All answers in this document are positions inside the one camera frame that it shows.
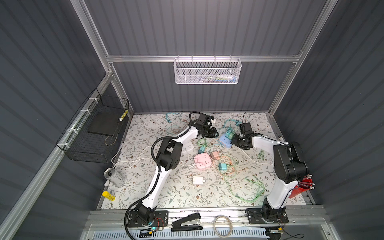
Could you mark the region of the pink USB charger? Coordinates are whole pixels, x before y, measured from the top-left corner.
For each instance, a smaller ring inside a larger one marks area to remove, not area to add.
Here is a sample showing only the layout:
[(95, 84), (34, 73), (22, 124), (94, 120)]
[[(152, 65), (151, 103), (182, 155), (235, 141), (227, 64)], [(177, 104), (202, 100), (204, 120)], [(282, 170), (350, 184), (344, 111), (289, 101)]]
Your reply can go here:
[(213, 151), (210, 153), (210, 157), (212, 160), (219, 160), (220, 159), (220, 152), (219, 151)]

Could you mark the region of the teal USB charger cube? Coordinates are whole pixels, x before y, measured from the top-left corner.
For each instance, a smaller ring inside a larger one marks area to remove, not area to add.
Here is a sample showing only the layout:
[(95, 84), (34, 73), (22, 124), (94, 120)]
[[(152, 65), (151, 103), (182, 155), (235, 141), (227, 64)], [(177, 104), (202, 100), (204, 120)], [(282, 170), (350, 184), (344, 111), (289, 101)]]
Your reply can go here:
[(225, 173), (228, 170), (228, 164), (226, 164), (226, 163), (218, 163), (218, 170), (221, 173)]

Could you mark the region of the pink power strip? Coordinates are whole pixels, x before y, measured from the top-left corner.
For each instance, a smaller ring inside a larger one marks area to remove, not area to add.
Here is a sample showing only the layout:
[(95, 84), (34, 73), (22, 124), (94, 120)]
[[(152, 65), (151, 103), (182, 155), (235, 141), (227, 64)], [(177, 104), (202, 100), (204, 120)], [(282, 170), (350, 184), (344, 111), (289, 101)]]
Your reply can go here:
[(198, 170), (206, 170), (211, 167), (212, 159), (207, 153), (202, 153), (194, 156), (194, 162)]

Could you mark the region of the white USB charger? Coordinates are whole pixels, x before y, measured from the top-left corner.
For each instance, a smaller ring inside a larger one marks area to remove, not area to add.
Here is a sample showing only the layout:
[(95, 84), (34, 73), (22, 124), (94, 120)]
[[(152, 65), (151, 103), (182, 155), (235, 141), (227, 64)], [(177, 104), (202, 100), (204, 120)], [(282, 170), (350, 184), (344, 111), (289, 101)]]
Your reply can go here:
[(194, 185), (202, 185), (205, 183), (205, 179), (203, 176), (193, 176), (193, 184)]

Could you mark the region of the white power strip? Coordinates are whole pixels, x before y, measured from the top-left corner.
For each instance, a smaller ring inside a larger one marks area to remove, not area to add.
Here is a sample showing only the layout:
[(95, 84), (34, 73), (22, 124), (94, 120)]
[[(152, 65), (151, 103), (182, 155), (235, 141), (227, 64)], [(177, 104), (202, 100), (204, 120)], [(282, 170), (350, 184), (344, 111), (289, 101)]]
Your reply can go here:
[(187, 154), (194, 150), (194, 145), (191, 141), (183, 143), (182, 153)]

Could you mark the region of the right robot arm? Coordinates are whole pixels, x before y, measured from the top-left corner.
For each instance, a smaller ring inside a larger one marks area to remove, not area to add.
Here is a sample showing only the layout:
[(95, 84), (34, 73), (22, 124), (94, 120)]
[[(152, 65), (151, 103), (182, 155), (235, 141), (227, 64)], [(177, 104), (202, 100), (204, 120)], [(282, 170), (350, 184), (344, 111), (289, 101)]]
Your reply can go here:
[(258, 148), (273, 155), (277, 179), (262, 207), (262, 218), (271, 221), (272, 217), (285, 209), (287, 199), (299, 181), (310, 173), (300, 144), (276, 141), (256, 134), (250, 123), (240, 124), (240, 134), (233, 136), (231, 144), (242, 150)]

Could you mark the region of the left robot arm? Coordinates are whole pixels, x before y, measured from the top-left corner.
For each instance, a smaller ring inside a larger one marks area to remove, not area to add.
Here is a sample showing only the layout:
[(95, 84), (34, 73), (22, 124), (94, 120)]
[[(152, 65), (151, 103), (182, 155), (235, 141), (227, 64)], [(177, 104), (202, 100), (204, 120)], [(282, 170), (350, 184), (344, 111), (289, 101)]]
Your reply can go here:
[(145, 225), (150, 225), (155, 219), (160, 193), (173, 170), (179, 165), (184, 144), (198, 136), (214, 139), (219, 133), (213, 123), (213, 115), (198, 111), (189, 113), (188, 127), (176, 136), (165, 136), (157, 139), (151, 147), (151, 157), (156, 164), (156, 172), (146, 195), (132, 203), (126, 210), (124, 224), (128, 224), (130, 213), (134, 213)]

